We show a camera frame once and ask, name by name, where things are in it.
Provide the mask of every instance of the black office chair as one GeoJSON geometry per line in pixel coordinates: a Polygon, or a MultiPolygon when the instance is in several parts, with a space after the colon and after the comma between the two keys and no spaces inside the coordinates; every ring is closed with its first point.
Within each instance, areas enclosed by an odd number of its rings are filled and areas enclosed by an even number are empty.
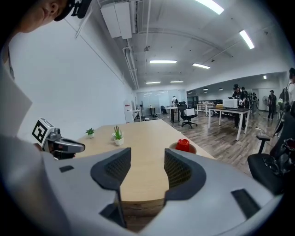
{"type": "Polygon", "coordinates": [[[165,109],[164,106],[161,106],[161,112],[162,112],[162,114],[167,114],[167,110],[165,109]]]}
{"type": "Polygon", "coordinates": [[[288,186],[290,186],[290,182],[295,178],[295,170],[292,170],[285,175],[276,175],[276,171],[273,168],[275,166],[273,165],[273,160],[275,159],[277,163],[279,157],[282,155],[281,146],[287,139],[292,138],[295,140],[295,117],[292,116],[290,112],[285,114],[285,123],[281,137],[272,148],[270,154],[262,153],[264,143],[270,141],[270,138],[267,136],[256,137],[261,140],[259,152],[258,154],[252,154],[248,157],[248,165],[253,178],[275,195],[286,192],[288,186]]]}
{"type": "Polygon", "coordinates": [[[184,103],[184,104],[182,104],[182,105],[178,105],[177,107],[178,107],[178,109],[179,109],[179,111],[180,111],[180,117],[183,119],[183,120],[187,120],[187,122],[183,122],[183,124],[181,125],[181,127],[183,127],[184,125],[186,125],[186,124],[188,124],[189,126],[190,126],[190,128],[192,129],[193,127],[192,127],[192,124],[195,124],[196,126],[198,126],[198,124],[196,124],[196,123],[193,123],[192,122],[192,118],[195,118],[195,117],[197,117],[198,115],[193,115],[193,116],[185,116],[184,115],[184,110],[186,110],[187,108],[188,108],[188,106],[185,104],[185,102],[182,102],[182,103],[184,103]]]}

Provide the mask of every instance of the fluorescent ceiling light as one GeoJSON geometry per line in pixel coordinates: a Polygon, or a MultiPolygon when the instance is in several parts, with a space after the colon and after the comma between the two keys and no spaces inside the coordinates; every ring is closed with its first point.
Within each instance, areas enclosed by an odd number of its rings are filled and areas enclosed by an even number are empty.
{"type": "Polygon", "coordinates": [[[198,66],[198,67],[205,68],[205,69],[209,69],[210,68],[209,66],[200,65],[200,64],[196,64],[196,63],[194,63],[193,66],[198,66]]]}
{"type": "Polygon", "coordinates": [[[175,64],[177,61],[171,61],[171,60],[151,60],[149,61],[150,64],[155,64],[155,63],[171,63],[175,64]]]}
{"type": "Polygon", "coordinates": [[[211,10],[215,11],[218,15],[220,15],[224,11],[224,9],[220,5],[218,5],[216,2],[212,0],[196,0],[196,1],[200,2],[201,4],[210,8],[211,10]]]}
{"type": "Polygon", "coordinates": [[[150,83],[161,83],[161,81],[157,81],[157,82],[146,82],[146,84],[150,84],[150,83]]]}
{"type": "Polygon", "coordinates": [[[243,39],[245,40],[245,42],[248,44],[249,48],[250,49],[254,48],[254,45],[253,45],[251,39],[249,38],[249,36],[247,35],[246,31],[242,30],[239,33],[243,37],[243,39]]]}

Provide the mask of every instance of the red cup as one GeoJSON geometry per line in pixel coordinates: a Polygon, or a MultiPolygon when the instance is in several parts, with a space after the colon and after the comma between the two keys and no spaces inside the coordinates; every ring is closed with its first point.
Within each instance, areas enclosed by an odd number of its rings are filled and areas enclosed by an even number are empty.
{"type": "Polygon", "coordinates": [[[187,139],[179,139],[176,145],[176,150],[189,152],[189,141],[187,139]]]}

